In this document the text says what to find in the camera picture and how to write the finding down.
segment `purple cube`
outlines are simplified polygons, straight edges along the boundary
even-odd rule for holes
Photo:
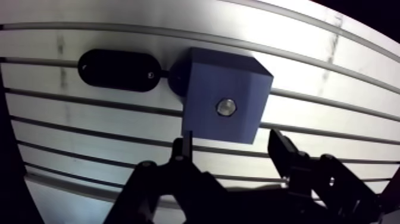
[[[255,59],[209,49],[190,49],[182,133],[252,144],[273,76]]]

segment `small screw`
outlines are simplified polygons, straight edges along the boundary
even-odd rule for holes
[[[154,73],[153,72],[149,72],[149,73],[147,73],[147,78],[148,79],[152,79],[152,78],[154,78]]]
[[[231,116],[236,111],[236,104],[232,99],[221,99],[217,104],[217,112],[224,117]]]
[[[183,156],[177,155],[177,156],[175,156],[175,160],[176,161],[182,161],[183,160]]]
[[[150,163],[149,163],[149,162],[144,162],[144,163],[142,163],[142,166],[143,166],[143,167],[149,167],[149,166],[150,166]]]
[[[329,186],[333,186],[334,184],[335,184],[335,179],[331,177],[329,181]]]

